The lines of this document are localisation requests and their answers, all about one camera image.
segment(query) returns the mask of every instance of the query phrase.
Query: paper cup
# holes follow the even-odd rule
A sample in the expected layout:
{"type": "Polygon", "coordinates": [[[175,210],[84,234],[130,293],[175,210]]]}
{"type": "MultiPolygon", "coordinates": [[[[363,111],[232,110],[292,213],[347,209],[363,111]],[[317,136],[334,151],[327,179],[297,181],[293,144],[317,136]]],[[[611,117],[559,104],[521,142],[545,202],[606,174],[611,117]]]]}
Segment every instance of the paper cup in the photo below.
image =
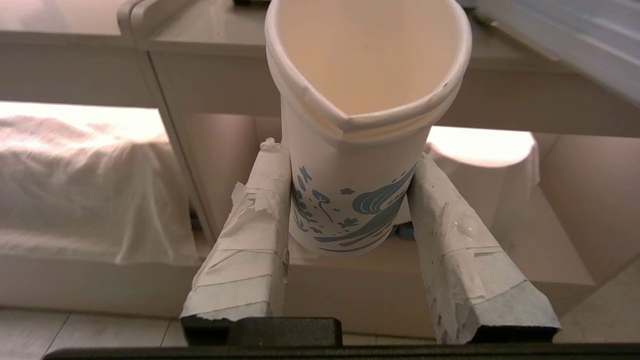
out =
{"type": "Polygon", "coordinates": [[[324,255],[389,234],[471,52],[455,0],[274,0],[267,59],[293,174],[289,231],[324,255]]]}

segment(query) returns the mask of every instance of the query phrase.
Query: white sheet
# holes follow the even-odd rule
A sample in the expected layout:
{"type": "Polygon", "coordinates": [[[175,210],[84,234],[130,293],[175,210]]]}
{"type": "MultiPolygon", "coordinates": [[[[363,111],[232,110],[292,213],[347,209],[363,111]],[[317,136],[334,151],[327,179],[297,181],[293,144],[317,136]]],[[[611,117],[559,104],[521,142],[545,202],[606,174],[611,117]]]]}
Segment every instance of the white sheet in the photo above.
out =
{"type": "Polygon", "coordinates": [[[0,253],[199,265],[157,110],[0,102],[0,253]]]}

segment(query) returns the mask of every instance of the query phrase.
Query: floor tile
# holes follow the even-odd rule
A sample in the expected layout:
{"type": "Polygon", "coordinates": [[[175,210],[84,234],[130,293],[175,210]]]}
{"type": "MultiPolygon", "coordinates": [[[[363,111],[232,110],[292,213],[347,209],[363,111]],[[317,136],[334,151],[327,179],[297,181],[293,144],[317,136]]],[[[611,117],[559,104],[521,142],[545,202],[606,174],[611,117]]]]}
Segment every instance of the floor tile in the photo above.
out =
{"type": "Polygon", "coordinates": [[[68,316],[67,313],[0,310],[0,359],[42,357],[68,316]]]}
{"type": "Polygon", "coordinates": [[[562,324],[562,330],[554,337],[554,343],[583,343],[584,334],[582,333],[582,326],[575,314],[569,313],[560,319],[562,324]]]}
{"type": "Polygon", "coordinates": [[[83,347],[159,347],[169,320],[71,314],[50,351],[83,347]]]}
{"type": "Polygon", "coordinates": [[[586,343],[640,342],[638,304],[640,261],[631,264],[571,310],[563,318],[568,319],[565,320],[568,322],[565,327],[569,334],[564,334],[563,331],[557,335],[557,340],[586,343]]]}
{"type": "Polygon", "coordinates": [[[164,335],[162,346],[185,347],[187,345],[187,340],[184,338],[180,320],[171,320],[171,322],[169,323],[169,328],[166,330],[166,334],[164,335]]]}

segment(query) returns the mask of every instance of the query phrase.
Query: white cloth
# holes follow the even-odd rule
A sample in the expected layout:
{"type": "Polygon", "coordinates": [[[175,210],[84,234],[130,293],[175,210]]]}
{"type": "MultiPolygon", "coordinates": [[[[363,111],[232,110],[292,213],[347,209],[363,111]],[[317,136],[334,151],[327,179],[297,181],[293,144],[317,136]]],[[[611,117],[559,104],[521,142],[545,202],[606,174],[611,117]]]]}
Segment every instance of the white cloth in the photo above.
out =
{"type": "Polygon", "coordinates": [[[527,131],[434,126],[425,152],[447,174],[505,250],[522,237],[540,181],[538,144],[527,131]]]}
{"type": "Polygon", "coordinates": [[[157,110],[0,103],[0,253],[198,265],[157,110]]]}

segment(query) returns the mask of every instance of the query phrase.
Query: white plastic panel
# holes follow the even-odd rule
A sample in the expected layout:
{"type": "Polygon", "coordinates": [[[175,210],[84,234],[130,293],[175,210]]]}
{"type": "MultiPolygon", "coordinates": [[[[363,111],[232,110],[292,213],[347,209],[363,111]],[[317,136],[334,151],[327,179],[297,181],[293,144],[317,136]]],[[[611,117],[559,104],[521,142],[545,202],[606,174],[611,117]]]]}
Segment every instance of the white plastic panel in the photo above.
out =
{"type": "Polygon", "coordinates": [[[640,2],[479,0],[480,14],[640,106],[640,2]]]}

